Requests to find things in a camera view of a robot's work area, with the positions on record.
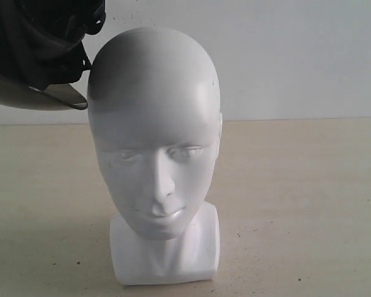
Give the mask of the black helmet with tinted visor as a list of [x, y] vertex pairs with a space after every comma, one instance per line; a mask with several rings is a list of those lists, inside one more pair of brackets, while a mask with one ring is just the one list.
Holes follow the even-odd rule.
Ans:
[[0, 0], [0, 105], [85, 110], [73, 88], [92, 64], [83, 45], [106, 20], [105, 0]]

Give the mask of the white mannequin head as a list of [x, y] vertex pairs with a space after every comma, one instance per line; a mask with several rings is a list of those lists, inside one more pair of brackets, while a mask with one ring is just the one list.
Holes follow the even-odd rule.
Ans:
[[207, 195], [223, 127], [211, 57], [177, 30], [128, 30], [96, 55], [87, 99], [98, 166], [117, 208], [109, 226], [116, 278], [211, 280], [220, 228]]

